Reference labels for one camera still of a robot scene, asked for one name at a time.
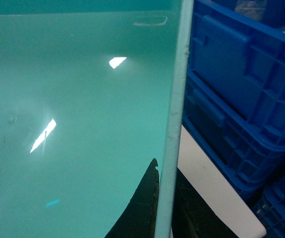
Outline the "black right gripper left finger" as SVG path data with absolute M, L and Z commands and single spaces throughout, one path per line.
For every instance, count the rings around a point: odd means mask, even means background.
M 107 233 L 107 238 L 153 238 L 159 198 L 159 171 L 150 162 L 129 204 Z

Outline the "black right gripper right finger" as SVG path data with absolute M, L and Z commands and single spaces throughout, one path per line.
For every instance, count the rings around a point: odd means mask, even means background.
M 175 238 L 236 238 L 180 170 L 176 172 L 171 229 Z

